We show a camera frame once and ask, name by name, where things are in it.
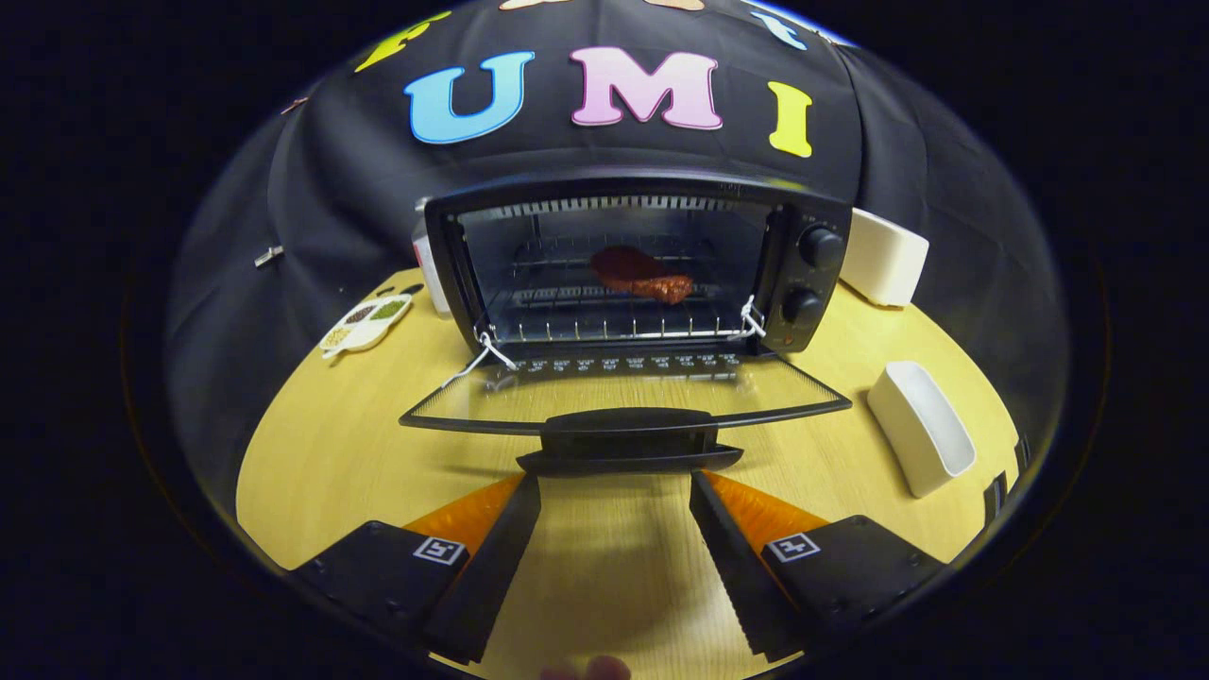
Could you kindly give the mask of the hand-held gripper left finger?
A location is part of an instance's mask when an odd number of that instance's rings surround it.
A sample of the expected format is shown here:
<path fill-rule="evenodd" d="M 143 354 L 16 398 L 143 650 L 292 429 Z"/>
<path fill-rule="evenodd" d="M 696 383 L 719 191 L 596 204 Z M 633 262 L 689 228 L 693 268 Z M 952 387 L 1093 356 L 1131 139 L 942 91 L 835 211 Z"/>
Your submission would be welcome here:
<path fill-rule="evenodd" d="M 539 482 L 521 473 L 403 526 L 363 521 L 290 575 L 377 636 L 478 663 L 539 513 Z"/>

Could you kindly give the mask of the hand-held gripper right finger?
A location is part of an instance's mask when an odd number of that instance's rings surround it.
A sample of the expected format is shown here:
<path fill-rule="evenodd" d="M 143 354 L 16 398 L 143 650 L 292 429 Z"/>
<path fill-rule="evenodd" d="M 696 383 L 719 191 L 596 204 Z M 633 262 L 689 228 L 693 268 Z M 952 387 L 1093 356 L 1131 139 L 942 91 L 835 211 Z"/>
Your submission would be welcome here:
<path fill-rule="evenodd" d="M 855 514 L 825 520 L 711 469 L 692 473 L 690 511 L 753 655 L 820 653 L 948 567 Z"/>

